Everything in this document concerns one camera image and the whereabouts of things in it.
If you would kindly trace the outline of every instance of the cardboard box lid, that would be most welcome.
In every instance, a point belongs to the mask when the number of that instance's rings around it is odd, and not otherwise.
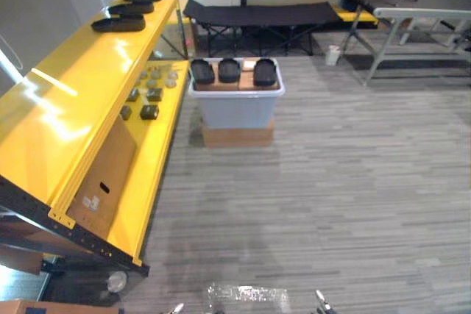
[[[132,135],[118,117],[67,211],[101,238],[110,230],[135,149]]]
[[[48,301],[0,301],[1,314],[124,314],[119,308],[53,303]]]

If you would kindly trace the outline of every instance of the white box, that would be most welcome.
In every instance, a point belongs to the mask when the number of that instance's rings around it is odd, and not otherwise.
[[[243,58],[234,58],[242,65]],[[221,59],[205,59],[209,63]],[[222,128],[265,128],[272,119],[277,98],[285,93],[280,68],[277,67],[277,90],[257,91],[197,91],[194,88],[193,74],[188,94],[198,100],[205,126],[211,129]]]

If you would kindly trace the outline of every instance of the black folding cot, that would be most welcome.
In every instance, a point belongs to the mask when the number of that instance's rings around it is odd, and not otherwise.
[[[327,2],[284,6],[206,7],[188,0],[183,13],[208,31],[209,57],[218,52],[211,51],[211,45],[218,37],[230,41],[234,55],[243,46],[241,41],[248,37],[258,39],[257,52],[249,49],[255,55],[266,56],[278,48],[284,48],[288,53],[294,43],[308,55],[313,55],[312,31],[326,24],[341,22]],[[260,39],[262,31],[273,34],[280,42],[263,50]],[[308,36],[308,48],[300,43],[300,38],[305,35]]]

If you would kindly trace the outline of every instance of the gray carpet floor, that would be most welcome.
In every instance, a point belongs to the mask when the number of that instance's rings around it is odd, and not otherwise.
[[[268,148],[206,149],[185,97],[126,313],[308,314],[317,288],[340,314],[471,313],[468,64],[385,65],[364,88],[355,40],[327,67],[343,34],[314,37],[316,56],[278,58]]]

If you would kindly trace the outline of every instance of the metal table leg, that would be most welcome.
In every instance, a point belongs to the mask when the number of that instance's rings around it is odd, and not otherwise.
[[[446,47],[453,47],[453,41],[461,36],[461,32],[463,32],[467,24],[468,24],[468,20],[459,21],[459,23],[456,25],[453,31],[453,34],[445,42]]]
[[[348,42],[350,38],[353,36],[353,34],[356,32],[356,28],[358,26],[358,22],[360,22],[360,15],[362,11],[363,11],[363,7],[361,5],[358,5],[356,7],[356,17],[355,17],[355,20],[353,21],[352,27],[350,27],[350,31],[347,33],[347,35],[345,36],[345,38],[340,44],[340,49],[341,49],[342,54],[344,54],[345,51],[347,50]]]
[[[403,22],[403,19],[399,19],[399,18],[395,18],[392,20],[392,27],[391,27],[391,30],[389,31],[389,35],[387,39],[384,41],[383,45],[381,46],[381,49],[375,55],[375,61],[373,62],[373,64],[371,65],[371,68],[369,69],[368,76],[364,80],[363,86],[368,85],[368,81],[373,77],[373,75],[376,72],[376,69],[378,68],[380,63],[383,61],[384,54],[386,53],[386,50],[389,44],[391,44],[392,39],[396,35],[396,32],[399,29],[399,26],[401,25],[402,22]]]
[[[416,22],[417,22],[417,19],[416,19],[416,18],[412,18],[412,19],[411,19],[411,23],[409,24],[409,26],[407,26],[407,30],[408,30],[408,31],[413,30],[414,27],[415,27]],[[405,34],[400,38],[399,44],[400,44],[401,46],[403,46],[403,45],[407,42],[407,40],[408,40],[408,38],[409,38],[410,35],[411,35],[410,33],[405,33]]]

